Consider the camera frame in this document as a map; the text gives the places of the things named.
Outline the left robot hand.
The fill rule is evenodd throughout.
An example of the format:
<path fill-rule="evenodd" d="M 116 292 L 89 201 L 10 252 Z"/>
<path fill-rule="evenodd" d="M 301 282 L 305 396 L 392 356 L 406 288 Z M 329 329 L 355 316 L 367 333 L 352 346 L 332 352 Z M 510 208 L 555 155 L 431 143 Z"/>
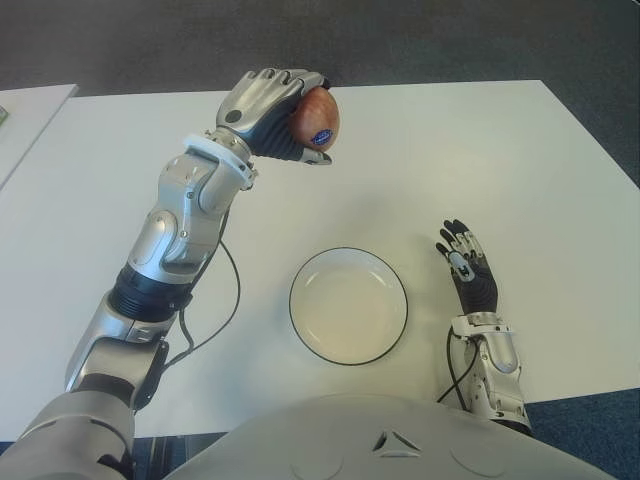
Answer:
<path fill-rule="evenodd" d="M 223 100 L 216 128 L 232 132 L 254 156 L 329 165 L 328 154 L 305 146 L 290 130 L 291 116 L 315 87 L 327 89 L 330 82 L 306 69 L 249 71 Z"/>

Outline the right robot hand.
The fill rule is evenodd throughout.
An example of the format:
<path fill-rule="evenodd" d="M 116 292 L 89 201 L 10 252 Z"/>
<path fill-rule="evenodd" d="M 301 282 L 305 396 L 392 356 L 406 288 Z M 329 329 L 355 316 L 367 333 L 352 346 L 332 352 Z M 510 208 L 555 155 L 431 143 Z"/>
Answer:
<path fill-rule="evenodd" d="M 446 259 L 464 315 L 497 312 L 498 287 L 487 257 L 473 232 L 460 220 L 445 220 L 445 241 L 436 249 Z"/>

